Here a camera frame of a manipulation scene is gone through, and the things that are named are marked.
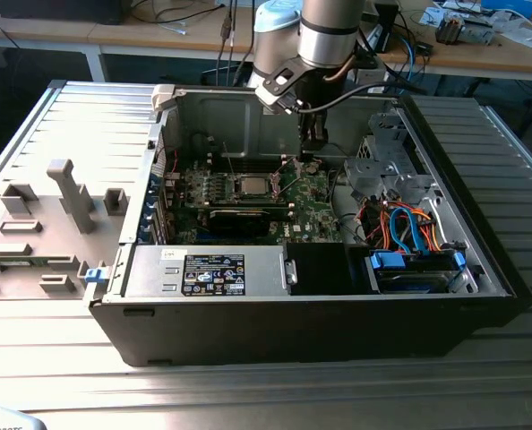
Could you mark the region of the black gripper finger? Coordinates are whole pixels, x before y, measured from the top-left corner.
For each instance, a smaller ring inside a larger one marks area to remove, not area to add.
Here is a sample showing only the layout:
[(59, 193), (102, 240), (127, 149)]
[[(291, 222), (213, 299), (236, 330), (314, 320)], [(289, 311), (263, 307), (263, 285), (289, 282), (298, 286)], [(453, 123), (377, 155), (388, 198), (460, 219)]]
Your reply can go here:
[(300, 114), (299, 117), (300, 161), (310, 161), (314, 153), (320, 151), (329, 140), (326, 129), (326, 112)]

